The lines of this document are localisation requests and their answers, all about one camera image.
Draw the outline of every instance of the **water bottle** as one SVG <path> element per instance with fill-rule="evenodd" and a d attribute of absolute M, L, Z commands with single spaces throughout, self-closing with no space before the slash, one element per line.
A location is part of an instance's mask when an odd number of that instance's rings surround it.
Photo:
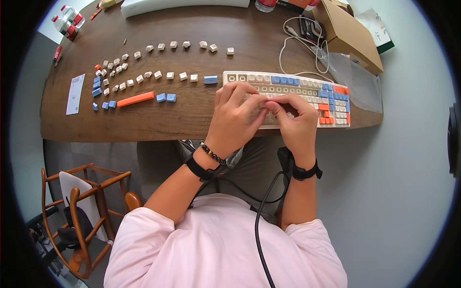
<path fill-rule="evenodd" d="M 59 33 L 64 35 L 64 37 L 69 39 L 70 41 L 74 41 L 78 33 L 78 29 L 74 25 L 72 25 L 69 21 L 65 20 L 64 18 L 58 16 L 54 16 L 51 19 L 51 21 L 54 22 L 54 27 L 57 31 L 59 31 Z"/>
<path fill-rule="evenodd" d="M 62 6 L 62 15 L 64 19 L 71 22 L 76 28 L 80 28 L 85 23 L 85 17 L 83 17 L 79 11 L 75 10 L 72 6 Z"/>
<path fill-rule="evenodd" d="M 254 5 L 261 12 L 271 12 L 274 10 L 277 0 L 256 0 Z"/>

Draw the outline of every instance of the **mechanical keyboard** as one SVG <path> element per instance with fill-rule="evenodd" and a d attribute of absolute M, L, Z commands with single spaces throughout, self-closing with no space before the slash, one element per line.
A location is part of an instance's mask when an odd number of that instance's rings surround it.
<path fill-rule="evenodd" d="M 318 128 L 350 127 L 349 89 L 346 86 L 302 76 L 252 71 L 224 71 L 223 85 L 248 82 L 267 98 L 295 93 L 319 111 Z M 250 121 L 256 118 L 262 103 L 251 112 Z M 260 129 L 278 129 L 278 120 L 268 113 Z"/>

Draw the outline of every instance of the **finger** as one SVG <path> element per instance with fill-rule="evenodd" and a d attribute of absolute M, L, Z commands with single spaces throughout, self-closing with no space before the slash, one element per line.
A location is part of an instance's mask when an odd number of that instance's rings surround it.
<path fill-rule="evenodd" d="M 234 93 L 235 88 L 240 82 L 234 81 L 227 83 L 226 85 L 223 86 L 223 91 L 221 93 L 221 99 L 219 99 L 219 104 L 224 105 L 229 101 L 231 98 L 232 93 Z"/>
<path fill-rule="evenodd" d="M 222 92 L 223 92 L 222 87 L 218 91 L 216 91 L 216 96 L 214 97 L 214 107 L 215 108 L 219 105 L 219 101 L 221 100 Z"/>
<path fill-rule="evenodd" d="M 253 135 L 256 133 L 259 127 L 261 127 L 268 113 L 269 113 L 269 109 L 264 108 L 259 112 L 258 116 L 256 116 L 256 118 L 253 121 L 251 121 L 251 123 L 249 124 L 249 127 L 252 130 Z"/>
<path fill-rule="evenodd" d="M 234 106 L 239 107 L 246 93 L 259 94 L 255 87 L 246 82 L 239 82 L 228 102 L 232 103 Z"/>
<path fill-rule="evenodd" d="M 260 103 L 267 102 L 269 99 L 260 94 L 253 94 L 240 106 L 245 114 L 250 114 Z"/>
<path fill-rule="evenodd" d="M 274 114 L 275 118 L 277 118 L 280 124 L 286 123 L 287 121 L 291 121 L 290 117 L 288 117 L 287 112 L 277 102 L 269 101 L 266 103 L 266 107 L 272 112 L 272 114 Z"/>
<path fill-rule="evenodd" d="M 286 95 L 270 98 L 269 101 L 274 101 L 279 104 L 290 104 L 293 108 L 295 108 L 296 110 L 300 112 L 307 109 L 307 106 L 309 105 L 309 103 L 304 101 L 303 98 L 299 97 L 296 94 L 286 94 Z"/>

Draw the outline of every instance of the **wooden desk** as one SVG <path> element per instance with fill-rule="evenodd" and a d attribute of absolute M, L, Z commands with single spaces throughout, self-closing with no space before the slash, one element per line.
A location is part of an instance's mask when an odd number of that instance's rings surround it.
<path fill-rule="evenodd" d="M 128 19 L 120 7 L 99 13 L 93 20 L 96 1 L 81 13 L 86 18 L 74 42 L 62 40 L 63 58 L 56 68 L 50 68 L 41 104 L 41 135 L 45 139 L 75 142 L 153 141 L 174 139 L 204 139 L 213 115 L 215 91 L 222 86 L 222 72 L 226 70 L 263 71 L 281 73 L 278 55 L 287 37 L 283 22 L 295 13 L 281 7 L 271 13 L 249 8 L 225 6 L 193 6 L 149 12 Z M 293 20 L 293 27 L 298 26 Z M 178 47 L 170 49 L 169 43 Z M 190 41 L 188 49 L 182 47 Z M 199 42 L 215 43 L 218 51 L 200 48 Z M 165 43 L 164 51 L 157 50 Z M 153 45 L 152 53 L 145 51 Z M 226 55 L 227 47 L 234 47 L 235 55 Z M 142 57 L 134 58 L 141 51 Z M 93 98 L 94 66 L 104 60 L 113 62 L 128 53 L 127 70 L 108 77 L 110 94 Z M 282 57 L 287 73 L 316 71 L 312 53 L 297 41 L 288 41 Z M 147 71 L 160 70 L 162 77 L 154 76 L 136 83 L 136 77 Z M 166 73 L 175 72 L 174 80 Z M 198 82 L 180 81 L 179 74 L 198 74 Z M 71 79 L 86 73 L 80 98 L 79 113 L 66 115 Z M 218 75 L 218 84 L 204 85 L 203 76 Z M 129 79 L 133 87 L 113 92 L 112 87 Z M 102 109 L 102 102 L 121 100 L 137 94 L 154 91 L 155 94 L 177 94 L 176 103 L 157 103 L 148 100 L 130 106 Z M 92 108 L 93 101 L 99 111 Z M 351 128 L 377 125 L 383 115 L 364 111 L 351 105 Z M 261 130 L 256 134 L 279 135 L 277 130 Z"/>

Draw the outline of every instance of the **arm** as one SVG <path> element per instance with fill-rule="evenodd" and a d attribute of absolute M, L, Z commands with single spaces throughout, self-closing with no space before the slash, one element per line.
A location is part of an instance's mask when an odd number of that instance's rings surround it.
<path fill-rule="evenodd" d="M 252 95 L 240 105 L 246 93 Z M 205 144 L 221 159 L 245 145 L 261 126 L 269 110 L 261 110 L 258 117 L 248 124 L 250 113 L 259 103 L 266 101 L 267 98 L 259 95 L 248 83 L 232 82 L 224 85 L 216 92 L 213 118 Z M 205 170 L 218 167 L 218 163 L 203 149 L 197 149 L 193 157 Z M 160 185 L 144 207 L 177 223 L 202 184 L 187 165 L 182 165 Z"/>
<path fill-rule="evenodd" d="M 280 104 L 290 104 L 297 110 L 298 117 L 291 119 Z M 287 148 L 293 153 L 296 166 L 305 170 L 315 165 L 315 133 L 317 131 L 317 110 L 298 95 L 287 94 L 271 98 L 267 108 L 277 117 L 280 133 Z M 282 208 L 282 225 L 301 224 L 316 218 L 315 176 L 298 181 L 291 178 Z"/>

